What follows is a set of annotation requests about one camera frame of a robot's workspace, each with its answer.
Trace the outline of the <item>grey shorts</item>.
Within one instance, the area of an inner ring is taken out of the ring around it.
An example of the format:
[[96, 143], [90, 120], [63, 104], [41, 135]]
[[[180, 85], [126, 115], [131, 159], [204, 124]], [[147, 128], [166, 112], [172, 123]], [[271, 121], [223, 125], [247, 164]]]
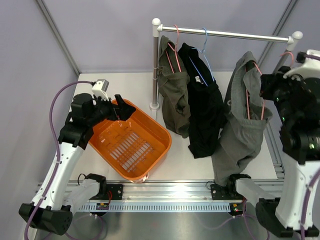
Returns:
[[[272, 119], [272, 112], [264, 106], [260, 96], [261, 76], [255, 67], [246, 71], [246, 63], [256, 61], [247, 51], [237, 61], [224, 99], [226, 123], [220, 132], [211, 160], [214, 181], [226, 186], [231, 175], [240, 174], [261, 151], [264, 130]], [[246, 90], [249, 92], [250, 119], [247, 116]]]

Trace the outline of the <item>black shorts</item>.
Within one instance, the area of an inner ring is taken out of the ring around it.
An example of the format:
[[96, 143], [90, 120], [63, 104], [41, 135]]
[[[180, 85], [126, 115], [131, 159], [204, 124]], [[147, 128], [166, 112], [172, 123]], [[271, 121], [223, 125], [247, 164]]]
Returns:
[[226, 122], [222, 94], [211, 70], [195, 47], [184, 42], [178, 55], [189, 75], [188, 148], [195, 159], [210, 157], [216, 150], [220, 130]]

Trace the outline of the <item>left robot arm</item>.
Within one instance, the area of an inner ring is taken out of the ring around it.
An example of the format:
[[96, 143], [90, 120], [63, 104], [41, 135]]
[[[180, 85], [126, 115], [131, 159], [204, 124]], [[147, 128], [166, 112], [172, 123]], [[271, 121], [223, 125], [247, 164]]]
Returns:
[[123, 98], [115, 95], [116, 103], [109, 98], [76, 95], [71, 102], [65, 125], [59, 136], [54, 136], [56, 154], [38, 193], [31, 203], [23, 203], [19, 215], [26, 221], [24, 238], [29, 228], [64, 235], [71, 225], [74, 214], [91, 198], [110, 196], [106, 178], [88, 174], [82, 183], [68, 196], [65, 191], [71, 174], [94, 135], [93, 128], [104, 120], [126, 121], [136, 111]]

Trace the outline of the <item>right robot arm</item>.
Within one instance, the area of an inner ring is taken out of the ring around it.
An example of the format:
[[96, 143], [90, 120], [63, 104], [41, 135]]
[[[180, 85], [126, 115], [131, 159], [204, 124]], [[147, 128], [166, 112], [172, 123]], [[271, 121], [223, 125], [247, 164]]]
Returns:
[[280, 197], [264, 191], [246, 174], [229, 177], [226, 192], [255, 207], [258, 222], [279, 238], [299, 233], [318, 237], [313, 204], [320, 180], [320, 66], [282, 66], [261, 76], [260, 96], [272, 101], [281, 119], [280, 140], [289, 157]]

